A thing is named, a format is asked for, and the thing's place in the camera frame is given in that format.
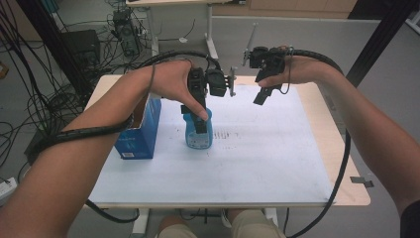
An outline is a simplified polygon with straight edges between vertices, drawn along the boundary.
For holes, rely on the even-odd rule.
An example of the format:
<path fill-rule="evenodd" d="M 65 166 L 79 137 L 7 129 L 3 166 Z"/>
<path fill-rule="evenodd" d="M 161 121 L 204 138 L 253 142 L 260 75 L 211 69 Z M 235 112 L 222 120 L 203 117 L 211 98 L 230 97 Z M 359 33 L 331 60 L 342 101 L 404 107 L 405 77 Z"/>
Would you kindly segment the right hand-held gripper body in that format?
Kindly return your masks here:
<path fill-rule="evenodd" d="M 253 41 L 257 33 L 258 23 L 253 23 L 253 31 L 244 51 L 243 65 L 259 70 L 255 82 L 284 72 L 287 48 L 254 47 Z"/>

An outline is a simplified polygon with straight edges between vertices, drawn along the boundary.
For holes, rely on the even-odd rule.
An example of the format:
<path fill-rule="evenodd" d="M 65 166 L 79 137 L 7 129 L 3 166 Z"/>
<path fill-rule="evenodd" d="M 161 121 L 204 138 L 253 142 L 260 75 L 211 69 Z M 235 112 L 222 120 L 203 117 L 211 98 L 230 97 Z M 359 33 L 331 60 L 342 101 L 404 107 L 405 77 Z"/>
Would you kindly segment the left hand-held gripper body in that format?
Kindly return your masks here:
<path fill-rule="evenodd" d="M 232 67 L 230 73 L 225 75 L 223 70 L 218 68 L 192 68 L 187 77 L 188 90 L 203 107 L 206 107 L 207 94 L 224 97 L 226 92 L 229 92 L 230 96 L 235 96 L 235 70 Z"/>

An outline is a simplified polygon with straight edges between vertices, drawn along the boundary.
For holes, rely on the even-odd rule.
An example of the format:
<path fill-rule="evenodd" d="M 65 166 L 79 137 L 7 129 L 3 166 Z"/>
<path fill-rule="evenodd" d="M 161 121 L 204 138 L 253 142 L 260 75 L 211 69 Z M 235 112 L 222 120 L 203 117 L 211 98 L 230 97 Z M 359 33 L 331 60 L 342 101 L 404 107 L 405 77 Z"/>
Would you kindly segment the blue cardboard box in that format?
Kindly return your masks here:
<path fill-rule="evenodd" d="M 123 131 L 115 148 L 123 160 L 144 160 L 154 157 L 161 101 L 148 96 L 135 110 L 133 126 Z"/>

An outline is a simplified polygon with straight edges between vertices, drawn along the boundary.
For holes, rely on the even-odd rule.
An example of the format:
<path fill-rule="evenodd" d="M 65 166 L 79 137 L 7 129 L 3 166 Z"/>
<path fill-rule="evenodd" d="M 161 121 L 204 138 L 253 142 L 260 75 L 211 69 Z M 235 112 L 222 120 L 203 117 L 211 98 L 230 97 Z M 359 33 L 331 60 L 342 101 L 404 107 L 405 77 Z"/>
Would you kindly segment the person's left hand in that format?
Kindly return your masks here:
<path fill-rule="evenodd" d="M 190 94 L 187 87 L 187 77 L 191 69 L 192 63 L 187 59 L 157 64 L 150 92 L 184 104 L 192 113 L 207 121 L 206 109 Z"/>

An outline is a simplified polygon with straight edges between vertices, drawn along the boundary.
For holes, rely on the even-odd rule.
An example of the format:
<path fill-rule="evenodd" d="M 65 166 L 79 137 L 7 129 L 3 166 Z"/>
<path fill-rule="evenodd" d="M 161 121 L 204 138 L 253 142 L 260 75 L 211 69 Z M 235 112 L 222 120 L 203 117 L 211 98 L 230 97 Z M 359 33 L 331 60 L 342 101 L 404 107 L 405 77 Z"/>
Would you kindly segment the person's right hand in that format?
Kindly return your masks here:
<path fill-rule="evenodd" d="M 259 86 L 271 87 L 283 83 L 318 82 L 325 78 L 329 68 L 327 64 L 312 58 L 287 57 L 284 72 L 261 80 Z"/>

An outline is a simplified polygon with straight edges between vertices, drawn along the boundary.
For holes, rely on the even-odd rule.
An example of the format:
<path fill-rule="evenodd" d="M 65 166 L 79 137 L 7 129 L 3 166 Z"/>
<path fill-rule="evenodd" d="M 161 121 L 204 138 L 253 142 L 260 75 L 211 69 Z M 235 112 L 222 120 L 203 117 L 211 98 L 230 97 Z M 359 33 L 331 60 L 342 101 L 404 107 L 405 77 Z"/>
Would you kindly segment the white desk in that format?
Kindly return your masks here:
<path fill-rule="evenodd" d="M 218 54 L 213 42 L 212 32 L 212 16 L 213 16 L 213 5 L 214 4 L 224 4 L 230 0 L 126 0 L 126 4 L 130 8 L 142 8 L 146 11 L 148 24 L 149 24 L 149 33 L 152 41 L 152 56 L 157 56 L 159 54 L 159 43 L 158 36 L 155 31 L 154 26 L 154 16 L 153 16 L 153 7 L 156 6 L 170 6 L 170 5 L 192 5 L 200 4 L 206 7 L 206 13 L 204 14 L 207 26 L 204 33 L 204 39 L 206 42 L 208 54 L 213 59 L 218 59 Z"/>

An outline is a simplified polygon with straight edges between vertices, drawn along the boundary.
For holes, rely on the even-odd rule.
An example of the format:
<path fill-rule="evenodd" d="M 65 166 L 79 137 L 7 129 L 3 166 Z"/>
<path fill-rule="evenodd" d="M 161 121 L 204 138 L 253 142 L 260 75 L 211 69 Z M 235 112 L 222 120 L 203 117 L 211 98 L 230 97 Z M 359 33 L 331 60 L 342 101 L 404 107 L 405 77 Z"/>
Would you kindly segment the wooden cabinet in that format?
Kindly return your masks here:
<path fill-rule="evenodd" d="M 215 4 L 217 16 L 347 19 L 358 0 L 242 0 Z"/>

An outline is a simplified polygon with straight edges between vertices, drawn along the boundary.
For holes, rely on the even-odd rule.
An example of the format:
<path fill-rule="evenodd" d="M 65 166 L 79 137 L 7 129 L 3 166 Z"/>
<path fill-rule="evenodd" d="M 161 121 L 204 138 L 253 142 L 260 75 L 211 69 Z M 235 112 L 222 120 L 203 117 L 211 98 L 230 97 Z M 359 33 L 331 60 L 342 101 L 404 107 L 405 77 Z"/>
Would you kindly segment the white table mat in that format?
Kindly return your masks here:
<path fill-rule="evenodd" d="M 187 147 L 177 102 L 161 103 L 155 154 L 123 160 L 112 151 L 90 198 L 97 204 L 146 207 L 314 205 L 331 183 L 295 88 L 264 105 L 259 88 L 239 85 L 234 97 L 210 97 L 213 144 Z"/>

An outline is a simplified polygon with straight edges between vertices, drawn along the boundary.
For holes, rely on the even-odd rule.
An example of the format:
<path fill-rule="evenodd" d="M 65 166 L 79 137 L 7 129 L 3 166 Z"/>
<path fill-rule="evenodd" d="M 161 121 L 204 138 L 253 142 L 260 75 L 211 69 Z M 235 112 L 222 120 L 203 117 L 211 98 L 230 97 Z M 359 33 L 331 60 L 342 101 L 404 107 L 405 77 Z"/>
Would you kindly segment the light wooden table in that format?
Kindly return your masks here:
<path fill-rule="evenodd" d="M 248 77 L 243 77 L 239 85 L 253 85 Z M 315 142 L 318 146 L 324 168 L 332 186 L 331 194 L 328 198 L 334 201 L 335 208 L 355 208 L 357 206 L 367 205 L 370 198 L 365 187 L 361 184 L 352 183 L 350 177 L 356 177 L 358 171 L 354 164 L 348 164 L 346 173 L 339 187 L 334 183 L 340 169 L 340 163 L 345 152 L 345 140 L 340 134 L 336 124 L 330 114 L 323 96 L 318 87 L 314 84 L 296 85 L 306 113 L 309 125 L 311 127 Z M 277 218 L 281 227 L 285 228 L 287 235 L 298 235 L 299 238 L 325 237 L 335 238 L 338 236 L 338 224 L 343 222 L 343 216 L 335 216 L 332 212 L 324 212 L 322 209 L 326 202 L 321 206 L 314 205 L 233 205 L 233 206 L 192 206 L 192 207 L 146 207 L 134 206 L 128 204 L 97 204 L 104 208 L 148 208 L 153 214 L 160 214 L 168 209 L 177 211 L 184 209 L 186 212 L 208 211 L 209 218 L 199 216 L 193 219 L 192 224 L 196 233 L 203 238 L 227 238 L 228 230 L 222 226 L 216 213 L 226 207 L 247 207 L 260 208 L 267 207 L 271 216 Z"/>

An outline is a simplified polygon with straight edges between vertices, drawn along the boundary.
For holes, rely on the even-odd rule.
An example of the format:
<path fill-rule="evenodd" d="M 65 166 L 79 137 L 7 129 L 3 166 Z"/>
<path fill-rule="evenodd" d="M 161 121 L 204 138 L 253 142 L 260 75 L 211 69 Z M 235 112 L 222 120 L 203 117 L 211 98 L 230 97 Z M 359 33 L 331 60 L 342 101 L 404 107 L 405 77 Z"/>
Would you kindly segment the person's left leg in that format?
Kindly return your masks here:
<path fill-rule="evenodd" d="M 159 224 L 157 238 L 197 238 L 197 236 L 183 219 L 167 216 Z"/>

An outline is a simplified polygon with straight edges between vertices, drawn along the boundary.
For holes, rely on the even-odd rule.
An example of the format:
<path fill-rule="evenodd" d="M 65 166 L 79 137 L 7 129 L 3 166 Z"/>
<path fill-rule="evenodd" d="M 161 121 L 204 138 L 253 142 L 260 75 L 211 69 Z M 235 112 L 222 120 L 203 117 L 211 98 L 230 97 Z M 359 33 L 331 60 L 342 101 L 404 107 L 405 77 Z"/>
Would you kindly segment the person's leg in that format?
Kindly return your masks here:
<path fill-rule="evenodd" d="M 232 238 L 286 238 L 259 209 L 228 209 Z"/>
<path fill-rule="evenodd" d="M 183 219 L 167 216 L 159 224 L 157 238 L 197 238 L 197 236 Z"/>

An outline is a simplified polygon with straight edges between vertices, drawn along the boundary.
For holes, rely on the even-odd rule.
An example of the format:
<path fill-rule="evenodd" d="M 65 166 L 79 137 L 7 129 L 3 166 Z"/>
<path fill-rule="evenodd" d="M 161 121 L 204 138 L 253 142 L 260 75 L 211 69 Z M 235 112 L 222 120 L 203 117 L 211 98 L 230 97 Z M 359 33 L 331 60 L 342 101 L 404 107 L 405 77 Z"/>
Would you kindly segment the person's right leg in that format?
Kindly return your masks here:
<path fill-rule="evenodd" d="M 228 209 L 232 238 L 286 238 L 259 209 Z"/>

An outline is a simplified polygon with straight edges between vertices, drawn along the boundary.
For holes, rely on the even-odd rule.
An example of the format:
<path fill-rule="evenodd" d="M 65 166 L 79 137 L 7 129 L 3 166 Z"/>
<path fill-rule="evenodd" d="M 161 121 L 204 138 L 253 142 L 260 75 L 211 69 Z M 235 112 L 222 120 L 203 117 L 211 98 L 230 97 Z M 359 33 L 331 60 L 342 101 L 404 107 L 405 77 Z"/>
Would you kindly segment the black box on floor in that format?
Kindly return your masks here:
<path fill-rule="evenodd" d="M 99 64 L 100 42 L 94 30 L 65 32 L 61 36 L 79 65 L 90 66 Z"/>

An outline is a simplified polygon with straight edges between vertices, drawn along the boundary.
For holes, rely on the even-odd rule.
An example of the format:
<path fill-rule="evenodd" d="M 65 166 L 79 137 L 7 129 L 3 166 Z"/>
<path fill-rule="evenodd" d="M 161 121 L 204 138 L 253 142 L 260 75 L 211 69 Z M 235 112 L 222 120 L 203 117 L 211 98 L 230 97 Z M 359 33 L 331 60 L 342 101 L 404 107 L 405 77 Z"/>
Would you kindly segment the grey tape piece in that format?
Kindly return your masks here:
<path fill-rule="evenodd" d="M 372 180 L 366 180 L 364 177 L 350 177 L 352 183 L 362 184 L 365 188 L 374 187 Z"/>

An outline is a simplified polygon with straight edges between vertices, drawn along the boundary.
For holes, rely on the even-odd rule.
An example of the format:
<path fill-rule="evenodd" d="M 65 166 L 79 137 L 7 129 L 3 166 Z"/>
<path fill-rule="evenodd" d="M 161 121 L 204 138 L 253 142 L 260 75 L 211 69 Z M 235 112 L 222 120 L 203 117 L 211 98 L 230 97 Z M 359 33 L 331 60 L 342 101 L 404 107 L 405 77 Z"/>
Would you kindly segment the black floor mat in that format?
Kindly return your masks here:
<path fill-rule="evenodd" d="M 44 148 L 45 137 L 46 135 L 38 130 L 25 150 L 24 154 L 26 155 L 27 161 L 30 165 L 36 161 L 39 153 Z"/>

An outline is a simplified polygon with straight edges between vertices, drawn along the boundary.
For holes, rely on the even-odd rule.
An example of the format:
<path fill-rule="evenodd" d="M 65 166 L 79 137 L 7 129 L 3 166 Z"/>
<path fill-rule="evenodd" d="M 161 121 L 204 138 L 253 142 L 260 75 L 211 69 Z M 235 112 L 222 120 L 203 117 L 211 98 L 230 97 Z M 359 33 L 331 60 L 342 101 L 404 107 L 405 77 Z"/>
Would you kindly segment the white power strip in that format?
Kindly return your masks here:
<path fill-rule="evenodd" d="M 17 188 L 14 178 L 8 178 L 0 182 L 0 200 L 9 196 Z"/>

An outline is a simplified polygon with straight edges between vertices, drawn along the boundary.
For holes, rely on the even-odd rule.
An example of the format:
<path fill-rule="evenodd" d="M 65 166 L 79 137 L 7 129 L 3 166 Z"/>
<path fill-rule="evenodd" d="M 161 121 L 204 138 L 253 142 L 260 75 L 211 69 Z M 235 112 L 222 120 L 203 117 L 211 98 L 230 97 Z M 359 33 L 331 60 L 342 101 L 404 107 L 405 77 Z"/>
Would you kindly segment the black frame post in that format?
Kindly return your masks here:
<path fill-rule="evenodd" d="M 32 26 L 50 50 L 52 57 L 82 99 L 88 99 L 93 87 L 84 77 L 69 48 L 66 46 L 61 32 L 53 17 L 45 8 L 42 0 L 16 0 Z"/>
<path fill-rule="evenodd" d="M 381 19 L 347 74 L 347 79 L 354 87 L 358 87 L 361 84 L 380 55 L 405 23 L 405 20 L 412 13 L 417 1 L 396 0 L 391 5 L 390 10 Z"/>

